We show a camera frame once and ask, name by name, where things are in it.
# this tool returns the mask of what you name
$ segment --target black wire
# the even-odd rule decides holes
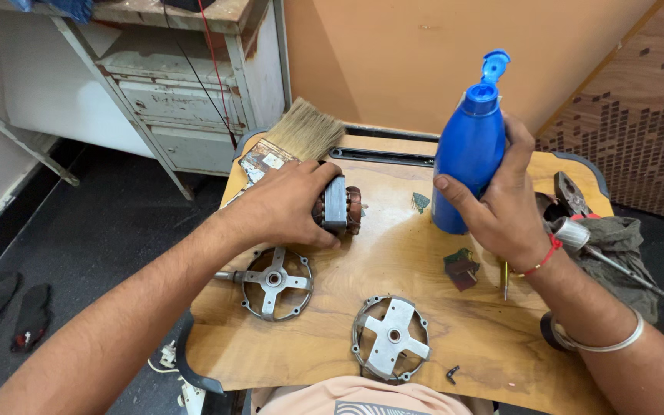
[[[201,82],[201,79],[198,77],[198,73],[196,73],[196,70],[194,69],[193,65],[191,64],[191,60],[189,59],[188,55],[186,55],[186,52],[184,52],[184,48],[181,47],[181,44],[179,43],[179,39],[176,38],[176,33],[173,32],[173,28],[171,27],[171,24],[168,23],[168,12],[165,10],[165,0],[161,0],[163,3],[163,17],[165,17],[165,25],[168,26],[169,32],[171,32],[171,35],[173,36],[173,41],[176,43],[176,46],[179,47],[181,50],[181,53],[184,54],[184,58],[186,58],[186,62],[188,62],[189,66],[191,66],[191,70],[194,73],[194,76],[196,76],[196,80],[198,80],[198,84],[201,85],[201,88],[204,90],[204,93],[207,94],[207,98],[209,99],[209,102],[212,104],[214,109],[217,111],[217,114],[219,115],[219,119],[222,120],[222,123],[224,126],[227,128],[227,132],[229,133],[229,138],[232,140],[232,146],[237,149],[237,142],[235,141],[235,134],[232,132],[232,130],[229,128],[229,125],[227,125],[226,120],[224,119],[224,116],[222,116],[222,113],[219,111],[219,108],[214,104],[214,100],[212,100],[211,95],[209,95],[209,91],[204,87],[204,83]]]

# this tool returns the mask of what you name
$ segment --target cabinet drawer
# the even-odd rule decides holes
[[[228,134],[190,128],[150,127],[173,165],[182,171],[226,176],[235,150]]]
[[[210,89],[210,86],[206,86],[207,92],[209,92],[209,97],[211,97],[217,109],[212,106],[212,102],[207,97],[207,92],[204,92],[202,88],[168,86],[130,80],[120,80],[117,84],[138,115],[147,118],[173,118],[185,122],[222,122],[222,117],[217,113],[218,109],[224,115],[221,94],[219,90]],[[236,126],[238,125],[237,112],[231,98],[231,94],[224,93],[229,121]]]

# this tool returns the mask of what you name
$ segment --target person's left hand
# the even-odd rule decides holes
[[[272,168],[214,216],[232,222],[233,231],[250,246],[270,242],[338,249],[339,239],[314,223],[311,208],[340,174],[342,169],[333,163],[288,162],[280,170]]]

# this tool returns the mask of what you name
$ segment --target forearm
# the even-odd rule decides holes
[[[246,244],[210,219],[56,332],[0,388],[0,413],[102,413]]]
[[[563,251],[527,277],[577,342],[618,344],[637,327],[631,309],[588,277]],[[616,352],[580,351],[595,382],[619,413],[664,413],[664,336],[646,324],[642,336]]]

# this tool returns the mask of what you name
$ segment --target hand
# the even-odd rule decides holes
[[[262,179],[215,216],[232,222],[248,247],[262,242],[338,249],[340,241],[311,218],[311,208],[342,169],[333,163],[288,162]]]
[[[486,250],[508,261],[519,272],[537,265],[550,249],[527,175],[534,137],[516,118],[504,114],[511,144],[483,197],[447,174],[434,178],[437,189],[460,212],[471,234]]]

